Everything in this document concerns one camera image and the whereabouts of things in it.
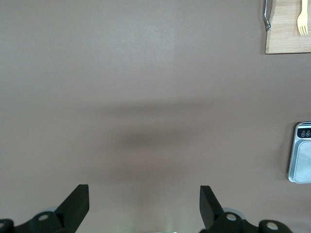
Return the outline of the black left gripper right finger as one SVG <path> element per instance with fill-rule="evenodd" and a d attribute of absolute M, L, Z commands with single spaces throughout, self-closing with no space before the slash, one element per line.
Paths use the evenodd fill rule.
<path fill-rule="evenodd" d="M 225 211 L 208 185 L 200 186 L 199 208 L 205 226 L 199 233 L 292 233 L 279 221 L 265 219 L 254 226 L 238 214 Z"/>

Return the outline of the yellow plastic fork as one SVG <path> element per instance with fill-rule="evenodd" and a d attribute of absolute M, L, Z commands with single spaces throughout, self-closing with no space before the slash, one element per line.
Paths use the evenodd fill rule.
<path fill-rule="evenodd" d="M 296 23 L 299 34 L 308 35 L 308 0 L 301 0 L 301 12 Z"/>

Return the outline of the silver digital kitchen scale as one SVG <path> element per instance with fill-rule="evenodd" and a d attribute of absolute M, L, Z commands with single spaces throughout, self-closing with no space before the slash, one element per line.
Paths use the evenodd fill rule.
<path fill-rule="evenodd" d="M 311 183 L 311 121 L 298 123 L 295 128 L 288 179 Z"/>

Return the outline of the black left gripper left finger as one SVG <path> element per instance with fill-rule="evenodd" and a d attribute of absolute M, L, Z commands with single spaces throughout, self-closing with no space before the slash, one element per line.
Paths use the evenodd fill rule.
<path fill-rule="evenodd" d="M 75 233 L 88 211 L 89 186 L 80 184 L 54 211 L 39 213 L 18 226 L 11 219 L 0 219 L 0 233 Z"/>

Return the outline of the wooden cutting board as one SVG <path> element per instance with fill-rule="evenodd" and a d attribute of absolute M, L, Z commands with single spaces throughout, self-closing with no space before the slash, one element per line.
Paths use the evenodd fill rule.
<path fill-rule="evenodd" d="M 311 53 L 311 0 L 308 0 L 308 35 L 301 36 L 297 18 L 301 0 L 264 0 L 266 54 Z"/>

